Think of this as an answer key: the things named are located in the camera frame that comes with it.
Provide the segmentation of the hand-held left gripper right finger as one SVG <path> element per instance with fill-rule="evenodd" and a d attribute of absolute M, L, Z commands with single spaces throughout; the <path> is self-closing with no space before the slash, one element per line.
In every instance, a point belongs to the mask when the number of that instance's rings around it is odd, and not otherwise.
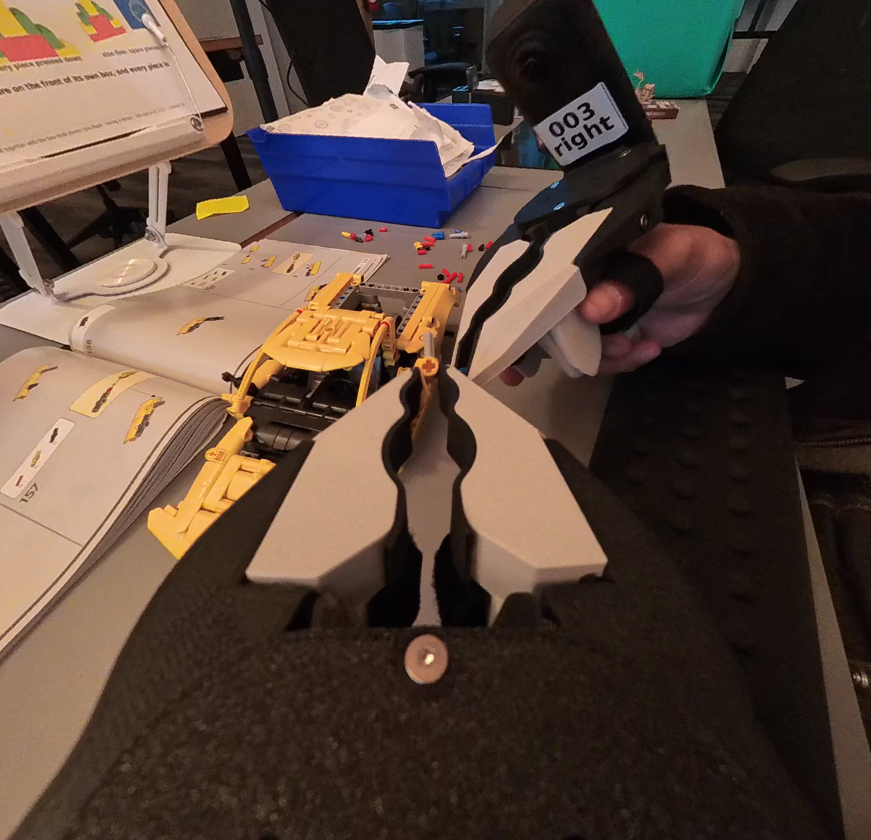
<path fill-rule="evenodd" d="M 438 381 L 459 472 L 435 556 L 444 626 L 487 626 L 515 594 L 604 574 L 606 555 L 537 428 L 446 367 Z"/>

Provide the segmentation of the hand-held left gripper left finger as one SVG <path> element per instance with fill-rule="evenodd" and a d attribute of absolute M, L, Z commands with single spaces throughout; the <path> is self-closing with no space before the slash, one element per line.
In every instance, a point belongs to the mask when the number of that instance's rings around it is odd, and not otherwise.
<path fill-rule="evenodd" d="M 410 626 L 420 551 L 399 472 L 413 451 L 420 370 L 402 372 L 314 440 L 245 575 L 343 599 L 375 626 Z"/>

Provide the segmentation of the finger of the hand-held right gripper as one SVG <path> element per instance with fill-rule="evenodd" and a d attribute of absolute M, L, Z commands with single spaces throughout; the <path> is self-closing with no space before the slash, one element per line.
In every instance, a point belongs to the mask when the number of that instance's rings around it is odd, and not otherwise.
<path fill-rule="evenodd" d="M 462 372 L 538 372 L 546 329 L 541 240 L 495 242 L 468 285 L 453 366 Z"/>
<path fill-rule="evenodd" d="M 484 321 L 468 369 L 471 381 L 485 385 L 536 345 L 569 377 L 599 372 L 599 328 L 575 311 L 587 295 L 575 259 L 610 214 L 609 207 L 586 214 L 545 240 L 538 264 Z"/>

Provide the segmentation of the yellow brick toy car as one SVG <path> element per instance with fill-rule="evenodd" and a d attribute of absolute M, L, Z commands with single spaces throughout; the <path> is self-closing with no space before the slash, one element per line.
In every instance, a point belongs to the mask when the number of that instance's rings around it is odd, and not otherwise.
<path fill-rule="evenodd" d="M 417 288 L 364 283 L 338 274 L 267 337 L 223 396 L 234 425 L 205 453 L 177 506 L 149 512 L 149 532 L 180 560 L 219 517 L 301 443 L 315 436 L 424 357 L 436 334 L 439 363 L 453 282 Z"/>

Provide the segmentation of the instruction booklet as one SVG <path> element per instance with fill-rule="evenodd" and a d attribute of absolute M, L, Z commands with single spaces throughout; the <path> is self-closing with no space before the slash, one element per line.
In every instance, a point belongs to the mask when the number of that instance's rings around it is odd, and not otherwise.
<path fill-rule="evenodd" d="M 187 283 L 73 309 L 66 349 L 2 361 L 2 652 L 216 436 L 224 375 L 315 288 L 387 258 L 261 241 Z"/>

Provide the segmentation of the brown desk divider strip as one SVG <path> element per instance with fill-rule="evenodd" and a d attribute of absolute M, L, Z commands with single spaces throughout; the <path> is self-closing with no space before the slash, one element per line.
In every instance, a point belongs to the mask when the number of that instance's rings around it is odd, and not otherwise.
<path fill-rule="evenodd" d="M 240 240 L 240 248 L 248 247 L 249 245 L 251 245 L 255 242 L 259 242 L 259 241 L 267 238 L 267 236 L 272 235 L 273 233 L 280 230 L 283 226 L 286 226 L 291 221 L 294 221 L 295 219 L 297 219 L 299 217 L 299 215 L 300 214 L 298 214 L 298 213 L 286 214 L 284 217 L 269 224 L 265 228 L 262 228 L 259 232 L 254 233 L 250 236 L 246 236 L 245 238 Z"/>

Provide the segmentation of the grey desk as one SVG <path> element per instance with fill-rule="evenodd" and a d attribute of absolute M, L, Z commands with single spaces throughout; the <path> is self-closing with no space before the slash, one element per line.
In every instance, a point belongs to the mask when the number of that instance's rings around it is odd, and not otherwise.
<path fill-rule="evenodd" d="M 713 137 L 712 115 L 702 100 L 682 100 L 674 120 L 653 124 L 666 144 L 671 171 L 679 183 L 723 186 L 723 170 Z M 545 182 L 546 172 L 496 168 L 484 180 L 483 198 L 471 200 L 452 219 L 482 222 L 492 212 L 516 209 Z M 254 210 L 233 233 L 250 236 L 289 212 L 278 208 L 265 181 L 247 190 Z M 326 222 L 290 222 L 269 235 L 277 240 L 329 234 Z M 588 464 L 607 407 L 606 378 L 570 381 L 552 366 L 542 368 L 533 389 L 486 389 L 498 400 L 566 444 Z M 448 424 L 438 407 L 427 417 L 415 451 L 400 477 L 406 486 L 411 531 L 423 552 L 418 621 L 436 623 L 432 586 L 434 554 L 450 524 L 448 504 L 458 473 L 447 448 Z M 861 704 L 847 667 L 841 630 L 812 521 L 801 474 L 792 477 L 803 516 L 805 567 L 812 588 L 814 622 L 825 682 L 829 735 L 833 747 L 844 838 L 869 838 L 869 746 Z M 137 517 L 115 545 L 94 562 L 35 629 L 2 660 L 2 838 L 12 836 L 31 805 L 56 774 L 90 719 L 125 640 L 175 560 L 159 546 Z"/>

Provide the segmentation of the person's right hand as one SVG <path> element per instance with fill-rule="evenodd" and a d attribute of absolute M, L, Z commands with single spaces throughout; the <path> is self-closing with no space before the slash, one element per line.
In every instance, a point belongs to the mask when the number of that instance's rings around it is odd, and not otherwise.
<path fill-rule="evenodd" d="M 599 373 L 614 376 L 643 367 L 697 333 L 734 286 L 737 242 L 703 226 L 659 224 L 630 244 L 663 277 L 658 301 L 637 323 L 637 334 L 605 335 Z"/>

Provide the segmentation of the scattered small coloured pins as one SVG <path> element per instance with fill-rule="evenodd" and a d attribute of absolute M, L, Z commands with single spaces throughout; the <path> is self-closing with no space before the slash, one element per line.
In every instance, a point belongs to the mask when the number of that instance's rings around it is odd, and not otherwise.
<path fill-rule="evenodd" d="M 364 283 L 415 287 L 422 280 L 457 283 L 471 275 L 493 239 L 478 240 L 457 229 L 425 230 L 387 224 L 359 225 L 341 232 L 349 246 L 371 258 L 357 270 Z"/>

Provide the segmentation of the small wooden model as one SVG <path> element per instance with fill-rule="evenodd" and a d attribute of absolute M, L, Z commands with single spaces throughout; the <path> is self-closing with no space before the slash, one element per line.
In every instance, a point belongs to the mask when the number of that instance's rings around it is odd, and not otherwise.
<path fill-rule="evenodd" d="M 644 72 L 634 72 L 633 77 L 637 100 L 650 122 L 673 120 L 680 115 L 679 104 L 673 100 L 659 98 L 656 93 L 655 84 L 646 81 Z"/>

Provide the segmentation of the teal green fabric bag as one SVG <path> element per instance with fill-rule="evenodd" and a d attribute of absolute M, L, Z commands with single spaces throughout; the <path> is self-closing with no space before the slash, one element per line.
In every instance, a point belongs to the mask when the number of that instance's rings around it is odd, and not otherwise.
<path fill-rule="evenodd" d="M 723 72 L 746 0 L 593 0 L 630 79 L 658 98 L 702 98 Z"/>

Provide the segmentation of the blue storage bin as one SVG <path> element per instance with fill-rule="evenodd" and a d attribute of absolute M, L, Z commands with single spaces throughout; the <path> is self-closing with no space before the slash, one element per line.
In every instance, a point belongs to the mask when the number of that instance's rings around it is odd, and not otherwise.
<path fill-rule="evenodd" d="M 494 124 L 486 104 L 422 108 L 486 155 L 447 178 L 428 140 L 247 134 L 286 211 L 440 227 L 493 168 Z"/>

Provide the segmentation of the black dimpled mat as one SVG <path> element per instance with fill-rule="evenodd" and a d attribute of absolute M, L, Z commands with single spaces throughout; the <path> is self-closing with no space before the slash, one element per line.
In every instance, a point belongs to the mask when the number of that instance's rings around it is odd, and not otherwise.
<path fill-rule="evenodd" d="M 785 378 L 654 366 L 618 377 L 591 466 L 700 593 L 806 798 L 837 798 Z"/>

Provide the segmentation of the crumpled white paper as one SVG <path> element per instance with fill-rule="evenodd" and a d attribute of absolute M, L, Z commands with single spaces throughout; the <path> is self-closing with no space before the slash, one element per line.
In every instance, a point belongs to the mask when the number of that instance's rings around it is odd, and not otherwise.
<path fill-rule="evenodd" d="M 346 93 L 306 108 L 261 129 L 270 134 L 381 138 L 430 141 L 437 149 L 444 174 L 455 174 L 469 161 L 483 159 L 496 149 L 494 138 L 473 151 L 473 142 L 449 125 L 446 114 L 432 114 L 398 95 L 408 76 L 407 62 L 387 63 L 376 56 L 362 94 Z"/>

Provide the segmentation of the clipboard with printed sheet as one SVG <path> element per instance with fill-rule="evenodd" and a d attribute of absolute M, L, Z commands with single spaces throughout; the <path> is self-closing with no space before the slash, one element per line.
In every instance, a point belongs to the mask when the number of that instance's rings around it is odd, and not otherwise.
<path fill-rule="evenodd" d="M 233 106 L 174 0 L 2 0 L 1 205 L 215 146 Z"/>

